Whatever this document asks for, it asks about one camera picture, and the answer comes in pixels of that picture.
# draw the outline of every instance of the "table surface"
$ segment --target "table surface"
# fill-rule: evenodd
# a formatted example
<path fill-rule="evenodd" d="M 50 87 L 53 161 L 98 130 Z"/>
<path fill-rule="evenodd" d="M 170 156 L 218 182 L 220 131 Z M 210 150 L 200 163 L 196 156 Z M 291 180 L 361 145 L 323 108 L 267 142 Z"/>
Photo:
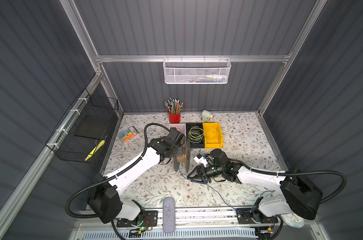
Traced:
<path fill-rule="evenodd" d="M 280 170 L 275 155 L 265 137 L 256 113 L 214 113 L 215 122 L 221 125 L 224 146 L 222 150 L 229 158 L 238 159 L 251 167 Z M 168 114 L 135 114 L 124 115 L 120 131 L 134 126 L 140 136 L 124 144 L 118 138 L 106 166 L 105 174 L 110 173 L 137 156 L 144 147 L 143 130 L 146 124 L 156 122 L 168 126 Z M 182 114 L 181 122 L 201 122 L 200 114 Z M 166 135 L 161 127 L 148 127 L 150 139 Z M 196 166 L 193 157 L 198 153 L 208 153 L 210 149 L 192 149 L 189 172 Z M 184 164 L 181 163 L 184 176 Z M 252 205 L 262 194 L 263 197 L 273 196 L 273 192 L 265 192 L 263 186 L 253 184 L 237 184 L 233 182 L 212 181 L 210 184 L 225 201 L 232 206 Z M 176 207 L 209 207 L 227 206 L 220 196 L 207 185 L 190 182 L 173 169 L 172 160 L 167 165 L 156 165 L 136 179 L 123 193 L 123 199 L 135 199 L 145 208 L 161 208 L 165 197 L 173 196 Z"/>

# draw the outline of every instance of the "wire spool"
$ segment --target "wire spool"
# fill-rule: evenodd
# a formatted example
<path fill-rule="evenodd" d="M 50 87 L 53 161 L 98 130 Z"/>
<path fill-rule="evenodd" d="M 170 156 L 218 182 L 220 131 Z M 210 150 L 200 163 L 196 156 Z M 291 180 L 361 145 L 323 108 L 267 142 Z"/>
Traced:
<path fill-rule="evenodd" d="M 189 140 L 192 144 L 200 144 L 204 137 L 204 130 L 200 127 L 191 127 L 188 133 Z"/>
<path fill-rule="evenodd" d="M 208 134 L 209 132 L 215 132 L 215 134 L 216 134 L 215 137 L 210 137 L 210 135 Z M 204 135 L 205 135 L 205 138 L 208 140 L 216 140 L 219 137 L 219 133 L 213 127 L 207 127 Z"/>

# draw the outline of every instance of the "black wire mesh basket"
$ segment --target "black wire mesh basket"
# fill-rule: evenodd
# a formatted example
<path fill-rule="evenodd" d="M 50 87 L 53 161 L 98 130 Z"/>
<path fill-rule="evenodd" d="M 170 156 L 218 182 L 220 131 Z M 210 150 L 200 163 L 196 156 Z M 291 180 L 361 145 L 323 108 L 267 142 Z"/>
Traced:
<path fill-rule="evenodd" d="M 76 110 L 71 111 L 68 122 L 60 127 L 60 120 L 51 133 L 49 140 L 59 132 L 56 141 L 48 140 L 46 146 L 63 161 L 103 161 L 118 122 L 118 100 L 88 95 Z"/>

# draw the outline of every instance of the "red pencil cup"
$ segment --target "red pencil cup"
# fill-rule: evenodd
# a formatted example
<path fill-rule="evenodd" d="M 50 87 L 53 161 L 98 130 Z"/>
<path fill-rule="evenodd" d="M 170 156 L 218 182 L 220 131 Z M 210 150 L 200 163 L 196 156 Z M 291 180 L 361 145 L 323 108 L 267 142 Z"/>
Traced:
<path fill-rule="evenodd" d="M 168 113 L 169 123 L 180 123 L 180 113 L 170 114 Z"/>

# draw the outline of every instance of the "blue wire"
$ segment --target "blue wire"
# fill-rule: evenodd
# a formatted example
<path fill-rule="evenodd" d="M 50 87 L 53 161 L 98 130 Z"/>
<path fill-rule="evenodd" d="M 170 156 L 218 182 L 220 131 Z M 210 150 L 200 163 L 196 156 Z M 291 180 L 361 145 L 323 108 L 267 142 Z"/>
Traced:
<path fill-rule="evenodd" d="M 221 194 L 216 190 L 216 189 L 214 189 L 213 187 L 211 187 L 210 185 L 208 185 L 208 184 L 206 184 L 205 182 L 197 182 L 197 181 L 194 181 L 194 180 L 190 180 L 190 179 L 188 179 L 188 178 L 186 178 L 182 173 L 181 173 L 181 170 L 180 170 L 180 163 L 179 163 L 179 160 L 178 160 L 178 158 L 176 157 L 176 161 L 178 161 L 178 168 L 179 168 L 179 172 L 180 172 L 180 174 L 185 178 L 185 179 L 187 179 L 187 180 L 189 180 L 189 181 L 191 181 L 191 182 L 196 182 L 196 183 L 200 183 L 200 184 L 205 184 L 205 185 L 207 185 L 208 187 L 210 187 L 210 188 L 212 188 L 212 190 L 214 190 L 215 192 L 217 192 L 217 194 L 221 197 L 221 199 L 223 200 L 223 202 L 225 203 L 225 204 L 227 204 L 226 203 L 226 201 L 224 201 L 224 199 L 223 199 L 223 197 L 221 196 Z M 248 211 L 242 211 L 242 210 L 239 210 L 239 209 L 235 209 L 234 207 L 232 207 L 235 211 L 238 211 L 238 212 L 250 212 L 251 210 L 248 210 Z"/>

